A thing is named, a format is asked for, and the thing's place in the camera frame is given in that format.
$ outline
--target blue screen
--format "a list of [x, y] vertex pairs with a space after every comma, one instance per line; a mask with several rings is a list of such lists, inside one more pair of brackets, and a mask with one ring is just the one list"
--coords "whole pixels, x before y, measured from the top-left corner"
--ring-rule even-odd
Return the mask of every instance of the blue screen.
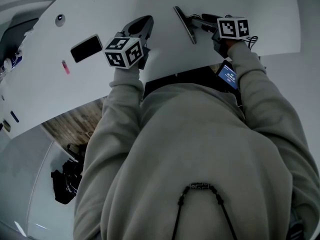
[[224, 65], [218, 76], [222, 78], [225, 82], [227, 82], [229, 85], [231, 85], [232, 88], [238, 88], [236, 83], [237, 74], [227, 65]]

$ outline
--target small red object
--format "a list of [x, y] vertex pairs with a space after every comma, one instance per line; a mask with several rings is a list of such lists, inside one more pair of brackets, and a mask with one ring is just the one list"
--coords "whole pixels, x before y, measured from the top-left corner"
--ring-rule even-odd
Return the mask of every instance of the small red object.
[[69, 68], [67, 66], [67, 63], [64, 60], [62, 61], [62, 66], [64, 67], [64, 70], [65, 70], [66, 74], [69, 75], [70, 74], [70, 70], [69, 70]]

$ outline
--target display screen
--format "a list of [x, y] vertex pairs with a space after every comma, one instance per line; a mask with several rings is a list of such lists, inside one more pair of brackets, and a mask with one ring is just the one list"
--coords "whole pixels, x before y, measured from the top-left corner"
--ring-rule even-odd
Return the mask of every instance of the display screen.
[[238, 88], [236, 83], [237, 74], [227, 65], [224, 65], [218, 76], [231, 85], [233, 89], [236, 90]]
[[75, 62], [80, 62], [102, 50], [101, 43], [97, 36], [91, 37], [71, 50]]

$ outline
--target wooden floor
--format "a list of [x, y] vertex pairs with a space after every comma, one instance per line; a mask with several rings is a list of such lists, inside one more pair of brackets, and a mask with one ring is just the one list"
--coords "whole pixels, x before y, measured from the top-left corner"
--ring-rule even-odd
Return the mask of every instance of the wooden floor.
[[[216, 73], [220, 64], [210, 68]], [[102, 117], [105, 98], [97, 99], [83, 106], [63, 113], [42, 125], [61, 147], [67, 150], [68, 144], [87, 144]]]

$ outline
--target hand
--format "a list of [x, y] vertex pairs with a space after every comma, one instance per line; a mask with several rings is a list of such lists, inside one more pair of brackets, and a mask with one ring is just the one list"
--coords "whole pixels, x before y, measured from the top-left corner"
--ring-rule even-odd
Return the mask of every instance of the hand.
[[229, 50], [233, 45], [235, 45], [236, 43], [241, 42], [241, 40], [237, 40], [237, 39], [227, 39], [227, 38], [225, 38], [224, 41], [225, 41], [225, 43], [226, 43], [226, 46], [228, 46], [228, 50]]

